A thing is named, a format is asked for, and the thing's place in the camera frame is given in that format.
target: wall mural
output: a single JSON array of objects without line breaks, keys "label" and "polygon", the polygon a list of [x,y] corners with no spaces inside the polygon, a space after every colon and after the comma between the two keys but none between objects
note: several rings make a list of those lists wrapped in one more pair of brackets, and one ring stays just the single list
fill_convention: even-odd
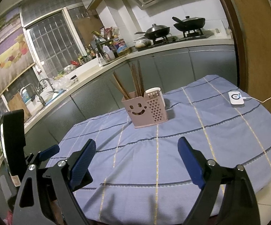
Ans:
[{"label": "wall mural", "polygon": [[0,19],[0,95],[32,64],[16,8]]}]

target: table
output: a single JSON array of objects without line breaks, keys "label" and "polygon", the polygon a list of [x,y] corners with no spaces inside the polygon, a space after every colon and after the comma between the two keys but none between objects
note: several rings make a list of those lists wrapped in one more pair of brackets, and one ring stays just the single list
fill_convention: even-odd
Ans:
[{"label": "table", "polygon": [[[70,129],[47,166],[93,139],[93,183],[75,192],[87,218],[116,225],[180,224],[200,192],[177,151],[182,136],[221,166],[244,165],[255,192],[271,180],[271,114],[253,99],[231,107],[228,92],[234,90],[248,97],[217,75],[170,91],[164,94],[169,120],[146,128],[135,129],[125,109],[87,119]],[[219,190],[212,215],[222,198]]]}]

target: cable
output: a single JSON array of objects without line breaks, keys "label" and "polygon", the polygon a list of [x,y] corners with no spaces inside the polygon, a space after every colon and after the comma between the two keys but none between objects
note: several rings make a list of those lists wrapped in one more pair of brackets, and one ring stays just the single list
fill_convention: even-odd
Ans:
[{"label": "cable", "polygon": [[264,101],[260,101],[260,100],[258,100],[258,99],[256,99],[256,98],[254,98],[254,97],[242,97],[242,99],[255,99],[255,100],[257,100],[257,101],[259,101],[259,102],[261,102],[261,103],[264,103],[264,102],[266,102],[266,101],[270,100],[270,99],[271,99],[271,97],[270,97],[270,98],[268,98],[267,100],[264,100]]}]

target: gas stove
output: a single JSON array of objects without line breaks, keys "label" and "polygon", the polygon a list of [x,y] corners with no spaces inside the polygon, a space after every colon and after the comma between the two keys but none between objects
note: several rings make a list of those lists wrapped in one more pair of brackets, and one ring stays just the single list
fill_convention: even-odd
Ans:
[{"label": "gas stove", "polygon": [[176,39],[175,37],[168,39],[165,36],[162,39],[154,40],[153,44],[151,46],[146,46],[146,47],[139,48],[138,51],[143,51],[143,50],[146,50],[146,49],[151,49],[151,48],[154,48],[154,47],[163,46],[163,45],[176,43],[176,42],[181,42],[181,41],[206,39],[206,38],[210,37],[211,35],[213,35],[213,33],[211,31],[204,31],[204,33],[203,33],[201,31],[201,29],[199,29],[199,32],[198,31],[194,31],[194,32],[189,32],[188,31],[188,33],[183,32],[183,34],[184,34],[184,37],[178,38],[178,39]]}]

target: wok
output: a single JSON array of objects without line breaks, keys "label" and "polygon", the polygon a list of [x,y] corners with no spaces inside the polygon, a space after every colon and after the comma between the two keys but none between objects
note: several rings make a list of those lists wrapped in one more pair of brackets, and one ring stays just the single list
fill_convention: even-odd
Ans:
[{"label": "wok", "polygon": [[201,29],[206,23],[205,18],[198,17],[190,18],[189,16],[186,16],[186,19],[184,20],[172,17],[172,19],[177,22],[174,24],[174,27],[182,32]]},{"label": "wok", "polygon": [[135,35],[144,34],[147,39],[156,40],[157,38],[167,36],[169,33],[170,27],[153,24],[146,32],[136,32]]}]

